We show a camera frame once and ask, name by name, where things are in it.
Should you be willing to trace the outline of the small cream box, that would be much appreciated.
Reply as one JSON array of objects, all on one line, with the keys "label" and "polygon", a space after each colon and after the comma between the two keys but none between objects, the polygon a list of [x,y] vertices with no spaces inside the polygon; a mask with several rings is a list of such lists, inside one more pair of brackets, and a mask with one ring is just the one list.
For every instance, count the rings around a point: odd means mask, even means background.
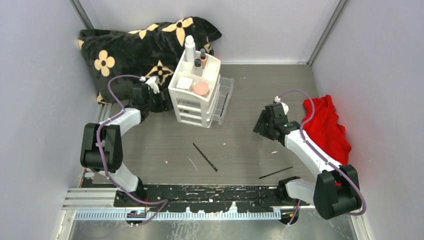
[{"label": "small cream box", "polygon": [[194,80],[190,77],[180,77],[177,81],[176,88],[191,92],[193,89],[193,82]]}]

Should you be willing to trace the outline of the white plastic drawer organizer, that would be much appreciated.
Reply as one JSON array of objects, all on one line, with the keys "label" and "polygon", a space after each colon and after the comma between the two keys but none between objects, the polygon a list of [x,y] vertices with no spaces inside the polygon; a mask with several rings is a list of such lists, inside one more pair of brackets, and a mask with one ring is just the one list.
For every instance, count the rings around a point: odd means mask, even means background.
[{"label": "white plastic drawer organizer", "polygon": [[[169,83],[168,91],[177,122],[196,127],[209,128],[212,124],[214,109],[218,99],[219,77],[221,61],[206,54],[207,63],[202,71],[202,76],[192,74],[194,63],[186,61],[186,52],[180,57],[173,77]],[[193,86],[197,83],[206,83],[210,92],[207,97],[201,97],[192,91],[176,88],[181,77],[193,79]]]}]

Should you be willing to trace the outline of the black cap clear bottle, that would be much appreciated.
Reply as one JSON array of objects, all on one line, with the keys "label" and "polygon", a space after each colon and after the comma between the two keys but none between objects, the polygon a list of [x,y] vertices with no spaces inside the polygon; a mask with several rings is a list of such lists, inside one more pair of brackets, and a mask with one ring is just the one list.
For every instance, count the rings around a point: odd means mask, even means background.
[{"label": "black cap clear bottle", "polygon": [[196,58],[194,60],[193,68],[192,68],[192,74],[201,77],[203,74],[203,64],[202,60],[199,58]]}]

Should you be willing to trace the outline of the clear drawer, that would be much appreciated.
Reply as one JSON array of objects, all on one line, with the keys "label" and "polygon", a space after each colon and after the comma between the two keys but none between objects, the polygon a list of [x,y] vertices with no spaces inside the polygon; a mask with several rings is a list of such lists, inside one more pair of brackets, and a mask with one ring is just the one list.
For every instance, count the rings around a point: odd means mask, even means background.
[{"label": "clear drawer", "polygon": [[[217,98],[217,102],[215,104],[214,113],[213,113],[213,120],[218,122],[219,125],[222,125],[224,122],[224,119],[227,114],[228,104],[233,94],[233,90],[234,90],[234,79],[219,76],[218,98]],[[227,93],[229,94],[226,101],[226,106],[224,108],[222,117],[220,117],[221,109],[222,109],[224,99]]]}]

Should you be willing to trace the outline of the beige foundation bottle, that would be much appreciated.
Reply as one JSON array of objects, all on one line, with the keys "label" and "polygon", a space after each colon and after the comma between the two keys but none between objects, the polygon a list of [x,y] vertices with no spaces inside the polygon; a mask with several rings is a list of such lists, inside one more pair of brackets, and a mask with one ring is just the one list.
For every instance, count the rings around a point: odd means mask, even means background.
[{"label": "beige foundation bottle", "polygon": [[200,61],[201,61],[202,69],[204,69],[204,68],[206,67],[207,60],[208,60],[207,55],[206,55],[206,50],[205,50],[204,48],[202,48],[202,49],[200,50],[200,56],[199,56],[199,59],[200,59]]}]

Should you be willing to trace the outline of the white spray bottle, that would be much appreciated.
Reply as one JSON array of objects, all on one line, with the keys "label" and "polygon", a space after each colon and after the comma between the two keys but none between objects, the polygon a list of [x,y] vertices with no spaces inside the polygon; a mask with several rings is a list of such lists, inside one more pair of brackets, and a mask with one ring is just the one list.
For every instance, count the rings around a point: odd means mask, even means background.
[{"label": "white spray bottle", "polygon": [[185,59],[187,62],[194,63],[196,59],[196,44],[192,35],[188,35],[184,40]]}]

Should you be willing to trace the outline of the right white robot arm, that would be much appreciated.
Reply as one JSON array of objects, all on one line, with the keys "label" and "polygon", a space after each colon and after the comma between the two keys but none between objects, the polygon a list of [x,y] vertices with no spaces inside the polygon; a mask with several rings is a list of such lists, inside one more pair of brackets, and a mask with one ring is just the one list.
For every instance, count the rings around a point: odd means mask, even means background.
[{"label": "right white robot arm", "polygon": [[266,105],[253,132],[292,151],[312,173],[315,182],[298,176],[280,180],[276,189],[279,202],[288,206],[295,200],[303,201],[315,206],[325,220],[363,209],[357,170],[325,153],[298,122],[288,120],[287,113],[288,106],[282,102]]}]

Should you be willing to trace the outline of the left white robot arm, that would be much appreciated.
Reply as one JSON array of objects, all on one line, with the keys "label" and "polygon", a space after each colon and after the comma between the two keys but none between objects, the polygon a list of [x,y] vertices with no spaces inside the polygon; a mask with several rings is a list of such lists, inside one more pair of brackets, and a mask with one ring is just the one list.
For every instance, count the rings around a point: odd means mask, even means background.
[{"label": "left white robot arm", "polygon": [[133,206],[146,200],[142,180],[124,164],[122,136],[141,124],[150,113],[173,110],[169,90],[140,83],[133,87],[129,104],[110,119],[100,123],[87,123],[84,127],[80,163],[100,173],[117,185],[118,193],[126,195]]}]

